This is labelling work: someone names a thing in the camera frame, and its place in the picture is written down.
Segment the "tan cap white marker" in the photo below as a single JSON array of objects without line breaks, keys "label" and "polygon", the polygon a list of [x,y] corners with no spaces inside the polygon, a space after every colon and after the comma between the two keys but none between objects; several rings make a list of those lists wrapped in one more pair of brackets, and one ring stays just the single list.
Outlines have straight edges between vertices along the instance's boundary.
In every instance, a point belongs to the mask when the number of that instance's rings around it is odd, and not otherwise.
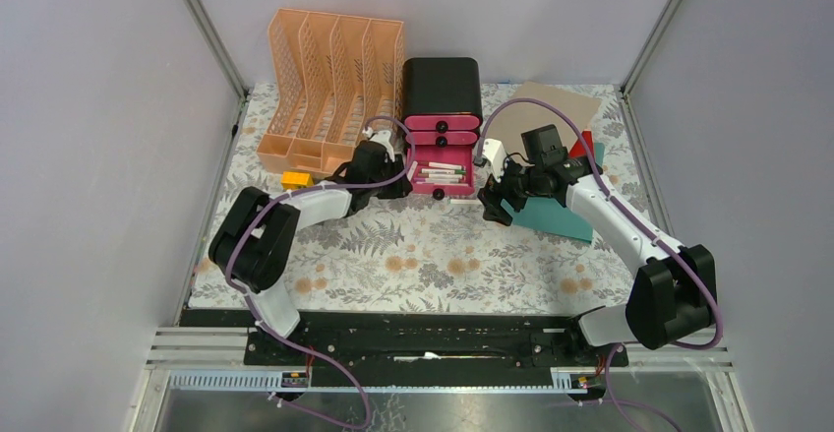
[{"label": "tan cap white marker", "polygon": [[421,178],[424,180],[459,182],[464,179],[464,175],[451,173],[428,173],[421,175]]}]

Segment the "green cap white marker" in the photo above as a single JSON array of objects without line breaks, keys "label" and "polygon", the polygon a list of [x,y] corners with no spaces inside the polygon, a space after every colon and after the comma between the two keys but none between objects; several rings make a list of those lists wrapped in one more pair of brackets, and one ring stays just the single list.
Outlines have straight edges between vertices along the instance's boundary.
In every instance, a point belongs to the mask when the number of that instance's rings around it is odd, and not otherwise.
[{"label": "green cap white marker", "polygon": [[462,169],[451,169],[451,168],[435,168],[435,167],[422,167],[419,169],[419,174],[425,175],[428,177],[429,175],[464,175],[466,174],[465,170]]}]

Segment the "pink bottom drawer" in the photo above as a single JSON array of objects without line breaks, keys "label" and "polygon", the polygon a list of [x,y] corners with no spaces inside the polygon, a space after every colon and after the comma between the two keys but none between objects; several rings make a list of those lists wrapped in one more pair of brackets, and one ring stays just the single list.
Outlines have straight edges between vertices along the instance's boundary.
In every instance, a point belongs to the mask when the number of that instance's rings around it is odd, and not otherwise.
[{"label": "pink bottom drawer", "polygon": [[474,193],[471,146],[418,146],[407,156],[414,160],[407,176],[418,194],[444,197],[470,196]]}]

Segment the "pink drawer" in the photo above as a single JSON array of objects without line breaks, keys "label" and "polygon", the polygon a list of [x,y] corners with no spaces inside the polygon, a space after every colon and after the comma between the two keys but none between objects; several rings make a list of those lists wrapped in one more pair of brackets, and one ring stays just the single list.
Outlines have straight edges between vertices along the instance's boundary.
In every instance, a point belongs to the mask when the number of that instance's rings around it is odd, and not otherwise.
[{"label": "pink drawer", "polygon": [[475,132],[482,120],[473,114],[410,115],[404,120],[411,131],[447,133],[451,131]]},{"label": "pink drawer", "polygon": [[418,194],[444,197],[470,196],[474,193],[471,146],[418,146],[407,156],[414,160],[407,176]]},{"label": "pink drawer", "polygon": [[478,141],[479,136],[470,131],[450,131],[445,133],[414,131],[405,137],[406,146],[429,146],[429,147],[472,147]]}]

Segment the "pink cap white marker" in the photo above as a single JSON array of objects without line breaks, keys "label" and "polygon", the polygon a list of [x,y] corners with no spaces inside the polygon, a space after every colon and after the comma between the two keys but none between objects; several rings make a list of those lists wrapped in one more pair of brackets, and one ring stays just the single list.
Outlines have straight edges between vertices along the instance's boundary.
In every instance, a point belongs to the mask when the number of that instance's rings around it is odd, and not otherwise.
[{"label": "pink cap white marker", "polygon": [[416,184],[435,184],[435,185],[464,185],[466,186],[468,183],[463,181],[459,182],[450,182],[450,181],[438,181],[438,180],[424,180],[422,178],[415,178],[413,183]]}]

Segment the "pink top drawer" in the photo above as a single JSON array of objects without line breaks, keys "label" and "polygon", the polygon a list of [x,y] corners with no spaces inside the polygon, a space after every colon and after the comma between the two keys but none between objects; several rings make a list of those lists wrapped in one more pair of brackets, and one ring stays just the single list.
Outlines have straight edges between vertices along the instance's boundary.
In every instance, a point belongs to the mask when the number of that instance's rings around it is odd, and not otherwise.
[{"label": "pink top drawer", "polygon": [[473,114],[410,115],[404,120],[411,131],[447,133],[451,131],[475,132],[482,120]]}]

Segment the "beige cardboard sheet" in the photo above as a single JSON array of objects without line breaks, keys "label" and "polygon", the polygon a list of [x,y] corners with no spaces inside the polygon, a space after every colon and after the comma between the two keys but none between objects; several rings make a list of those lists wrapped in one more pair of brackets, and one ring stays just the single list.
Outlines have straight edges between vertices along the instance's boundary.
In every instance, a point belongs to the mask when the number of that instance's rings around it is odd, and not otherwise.
[{"label": "beige cardboard sheet", "polygon": [[[592,118],[602,106],[602,99],[562,88],[527,82],[509,98],[530,98],[545,102],[565,114],[579,131],[588,130]],[[577,141],[575,133],[557,114],[537,104],[521,102],[511,104],[492,121],[486,131],[488,139],[504,144],[508,154],[526,154],[521,135],[525,132],[553,124],[561,143],[570,150]]]}]

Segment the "black drawer cabinet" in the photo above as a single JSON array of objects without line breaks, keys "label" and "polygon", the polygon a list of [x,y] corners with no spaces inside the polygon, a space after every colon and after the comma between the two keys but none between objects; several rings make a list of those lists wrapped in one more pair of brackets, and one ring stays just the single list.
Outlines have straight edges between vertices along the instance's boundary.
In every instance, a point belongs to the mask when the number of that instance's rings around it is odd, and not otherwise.
[{"label": "black drawer cabinet", "polygon": [[402,116],[483,117],[478,62],[471,57],[414,57],[403,65]]}]

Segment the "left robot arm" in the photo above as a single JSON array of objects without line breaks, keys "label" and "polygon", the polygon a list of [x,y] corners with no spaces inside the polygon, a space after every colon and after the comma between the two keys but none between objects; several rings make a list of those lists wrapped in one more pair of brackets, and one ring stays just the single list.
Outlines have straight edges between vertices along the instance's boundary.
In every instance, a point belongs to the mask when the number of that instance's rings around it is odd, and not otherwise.
[{"label": "left robot arm", "polygon": [[227,283],[244,296],[256,325],[270,333],[268,352],[283,364],[304,354],[305,339],[295,331],[301,316],[281,280],[297,232],[353,216],[370,201],[399,199],[412,186],[414,164],[386,144],[363,141],[353,157],[319,183],[277,196],[246,187],[214,235],[209,259]]}]

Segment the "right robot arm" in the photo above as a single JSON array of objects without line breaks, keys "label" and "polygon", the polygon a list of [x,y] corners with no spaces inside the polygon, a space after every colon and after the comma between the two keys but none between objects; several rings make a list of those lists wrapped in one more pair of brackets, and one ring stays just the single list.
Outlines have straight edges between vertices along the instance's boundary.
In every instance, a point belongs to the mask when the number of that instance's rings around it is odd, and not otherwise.
[{"label": "right robot arm", "polygon": [[569,360],[587,365],[612,343],[680,344],[717,326],[715,263],[704,246],[686,247],[638,214],[610,187],[591,151],[569,155],[555,126],[525,132],[522,140],[523,164],[498,140],[480,143],[477,162],[491,169],[478,193],[484,219],[509,226],[528,200],[554,200],[589,223],[633,276],[626,302],[578,316],[577,330],[564,339]]}]

